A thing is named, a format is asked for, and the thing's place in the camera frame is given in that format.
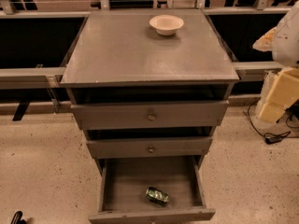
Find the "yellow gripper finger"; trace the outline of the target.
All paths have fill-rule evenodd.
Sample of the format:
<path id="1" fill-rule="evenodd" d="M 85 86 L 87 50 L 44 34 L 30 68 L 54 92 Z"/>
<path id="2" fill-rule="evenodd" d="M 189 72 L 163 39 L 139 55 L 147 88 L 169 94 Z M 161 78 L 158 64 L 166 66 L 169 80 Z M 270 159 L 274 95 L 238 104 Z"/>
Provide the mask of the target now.
<path id="1" fill-rule="evenodd" d="M 299 69 L 285 67 L 275 74 L 269 72 L 263 82 L 257 118 L 274 123 L 299 99 Z"/>
<path id="2" fill-rule="evenodd" d="M 264 35 L 262 35 L 258 40 L 254 42 L 252 47 L 258 51 L 266 52 L 272 50 L 272 42 L 274 38 L 274 34 L 276 31 L 276 27 L 270 29 Z"/>

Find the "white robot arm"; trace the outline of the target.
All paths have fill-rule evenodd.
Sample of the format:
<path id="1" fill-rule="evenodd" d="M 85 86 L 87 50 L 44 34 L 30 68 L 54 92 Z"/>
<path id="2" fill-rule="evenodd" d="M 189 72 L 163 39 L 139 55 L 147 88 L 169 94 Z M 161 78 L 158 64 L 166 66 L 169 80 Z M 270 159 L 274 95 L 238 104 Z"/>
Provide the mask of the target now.
<path id="1" fill-rule="evenodd" d="M 274 123 L 299 99 L 299 1 L 252 47 L 258 51 L 271 51 L 273 60 L 283 65 L 272 82 L 263 84 L 261 101 L 256 109 L 258 120 Z"/>

